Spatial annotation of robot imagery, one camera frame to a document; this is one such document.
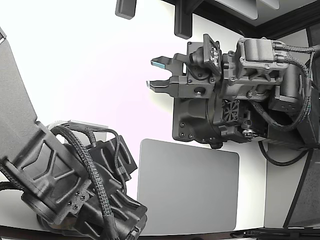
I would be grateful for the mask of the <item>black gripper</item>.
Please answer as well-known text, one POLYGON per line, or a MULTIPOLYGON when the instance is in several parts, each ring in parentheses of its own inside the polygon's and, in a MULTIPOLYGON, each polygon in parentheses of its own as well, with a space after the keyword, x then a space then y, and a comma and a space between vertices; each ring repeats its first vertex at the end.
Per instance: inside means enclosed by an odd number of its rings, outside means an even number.
POLYGON ((187 54, 176 53, 172 58, 160 56, 153 58, 150 63, 170 71, 173 76, 167 80, 147 81, 147 87, 155 93, 168 94, 180 98, 210 98, 216 82, 216 65, 211 57, 216 54, 216 43, 211 41, 189 42, 187 54), (183 74, 186 66, 185 82, 177 76, 183 74))

